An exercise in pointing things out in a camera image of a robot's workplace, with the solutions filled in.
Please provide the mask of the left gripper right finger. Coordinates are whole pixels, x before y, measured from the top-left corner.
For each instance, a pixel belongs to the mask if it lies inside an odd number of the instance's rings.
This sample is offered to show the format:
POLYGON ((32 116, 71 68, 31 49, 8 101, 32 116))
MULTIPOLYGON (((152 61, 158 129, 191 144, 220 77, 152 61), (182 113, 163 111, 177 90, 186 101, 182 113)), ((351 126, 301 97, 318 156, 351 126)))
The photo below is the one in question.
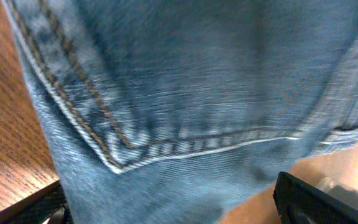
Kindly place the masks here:
POLYGON ((280 172, 273 199, 282 223, 358 224, 358 191, 330 177, 312 186, 280 172))

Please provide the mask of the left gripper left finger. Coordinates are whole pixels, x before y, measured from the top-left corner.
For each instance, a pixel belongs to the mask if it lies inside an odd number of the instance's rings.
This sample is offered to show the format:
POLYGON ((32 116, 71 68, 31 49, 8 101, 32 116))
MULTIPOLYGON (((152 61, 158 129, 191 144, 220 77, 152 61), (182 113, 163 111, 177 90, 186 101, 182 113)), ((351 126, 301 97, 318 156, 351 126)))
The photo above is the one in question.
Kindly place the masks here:
POLYGON ((63 211, 63 223, 73 224, 70 209, 63 193, 62 186, 59 185, 44 196, 37 199, 32 204, 26 206, 12 218, 5 221, 6 224, 41 224, 46 219, 51 218, 59 209, 63 211))

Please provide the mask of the dark blue jeans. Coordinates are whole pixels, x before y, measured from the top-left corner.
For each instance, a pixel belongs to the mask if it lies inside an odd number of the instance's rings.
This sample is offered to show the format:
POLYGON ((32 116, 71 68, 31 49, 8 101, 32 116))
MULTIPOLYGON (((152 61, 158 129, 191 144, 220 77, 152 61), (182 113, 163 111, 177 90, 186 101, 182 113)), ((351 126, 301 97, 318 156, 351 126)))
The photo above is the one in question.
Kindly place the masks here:
POLYGON ((358 143, 358 0, 3 4, 75 223, 214 223, 358 143))

